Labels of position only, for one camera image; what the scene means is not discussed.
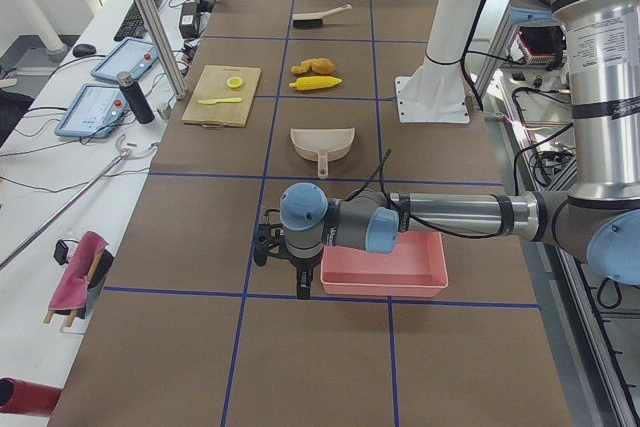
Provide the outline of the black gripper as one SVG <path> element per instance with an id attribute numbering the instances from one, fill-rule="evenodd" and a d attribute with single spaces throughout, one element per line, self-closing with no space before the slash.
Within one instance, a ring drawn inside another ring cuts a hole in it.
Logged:
<path id="1" fill-rule="evenodd" d="M 269 257 L 289 261 L 296 270 L 296 297 L 309 300 L 311 297 L 311 270 L 320 264 L 324 244 L 323 220 L 305 230 L 292 230 L 283 222 L 270 222 L 270 214 L 278 209 L 266 209 L 254 235 L 253 261 L 262 267 Z"/>

